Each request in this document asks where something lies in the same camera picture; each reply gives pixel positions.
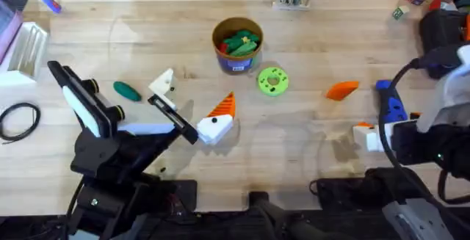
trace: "orange block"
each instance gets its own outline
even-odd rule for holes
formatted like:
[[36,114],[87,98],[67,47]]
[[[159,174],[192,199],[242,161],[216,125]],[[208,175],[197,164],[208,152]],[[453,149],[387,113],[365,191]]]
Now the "orange block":
[[342,101],[351,92],[359,87],[359,81],[345,81],[338,84],[334,84],[326,94],[326,98]]
[[207,117],[229,114],[235,118],[235,97],[234,92],[230,92],[227,97],[217,105]]
[[364,127],[369,127],[369,128],[374,128],[374,126],[370,123],[366,123],[366,122],[359,122],[358,123],[358,126],[364,126]]

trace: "green object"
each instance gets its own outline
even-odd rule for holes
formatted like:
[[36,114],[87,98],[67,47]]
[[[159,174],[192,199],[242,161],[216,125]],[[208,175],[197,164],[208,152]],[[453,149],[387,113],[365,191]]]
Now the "green object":
[[249,35],[248,39],[250,39],[250,41],[253,41],[253,42],[258,42],[259,41],[259,37],[256,34]]
[[230,55],[234,57],[243,57],[248,54],[253,53],[256,49],[256,43],[255,42],[249,42],[249,43],[244,43],[242,46],[238,47],[235,51],[231,52]]
[[237,50],[239,47],[243,46],[243,40],[242,40],[243,37],[247,37],[252,42],[259,41],[259,37],[256,34],[252,34],[248,30],[238,31],[233,37],[224,39],[223,42],[228,45],[227,53],[231,54],[232,52]]
[[238,31],[236,33],[236,36],[237,37],[249,37],[251,35],[251,32],[248,31],[248,30],[242,30],[242,31]]
[[142,100],[140,94],[136,90],[134,90],[134,88],[124,82],[116,81],[112,86],[115,88],[115,91],[124,98],[127,98],[131,101]]
[[230,42],[228,43],[228,47],[227,47],[227,53],[231,54],[231,52],[238,49],[243,44],[244,43],[243,43],[242,38],[237,37],[237,38],[230,39]]
[[280,68],[265,68],[258,75],[259,89],[268,96],[278,96],[289,87],[289,77]]

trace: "orange and white toy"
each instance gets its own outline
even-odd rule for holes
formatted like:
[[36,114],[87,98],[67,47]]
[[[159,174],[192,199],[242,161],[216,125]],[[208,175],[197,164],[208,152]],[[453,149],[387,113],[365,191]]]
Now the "orange and white toy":
[[234,126],[234,118],[235,97],[234,93],[230,92],[230,94],[196,126],[199,139],[207,145],[216,145]]

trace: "orange cone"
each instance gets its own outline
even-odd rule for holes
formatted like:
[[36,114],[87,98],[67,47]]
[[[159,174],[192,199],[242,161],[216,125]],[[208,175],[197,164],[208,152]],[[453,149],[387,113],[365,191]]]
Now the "orange cone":
[[230,92],[227,97],[217,105],[207,117],[229,114],[235,118],[235,97],[234,92]]

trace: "green block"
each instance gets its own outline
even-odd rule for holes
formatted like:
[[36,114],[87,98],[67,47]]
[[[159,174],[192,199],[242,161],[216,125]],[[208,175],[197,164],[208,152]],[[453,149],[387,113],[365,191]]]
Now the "green block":
[[244,43],[242,46],[238,47],[235,51],[231,52],[230,55],[234,57],[242,57],[246,56],[248,54],[253,53],[253,51],[256,49],[256,43],[255,42],[249,42],[249,43]]
[[237,37],[249,37],[251,35],[251,32],[248,30],[241,30],[236,33]]
[[134,88],[132,88],[131,86],[127,85],[124,82],[116,81],[112,86],[114,87],[115,91],[119,93],[121,96],[123,96],[124,98],[127,98],[131,101],[142,100],[142,97],[140,96],[140,94],[136,90],[134,90]]
[[227,47],[227,52],[228,53],[231,53],[233,52],[234,50],[238,49],[240,46],[243,45],[243,40],[242,38],[236,38],[236,39],[232,39],[230,41],[230,43],[228,44],[228,47]]
[[253,41],[253,42],[258,42],[259,41],[259,37],[256,34],[252,34],[252,35],[248,36],[248,39],[250,39],[250,41]]

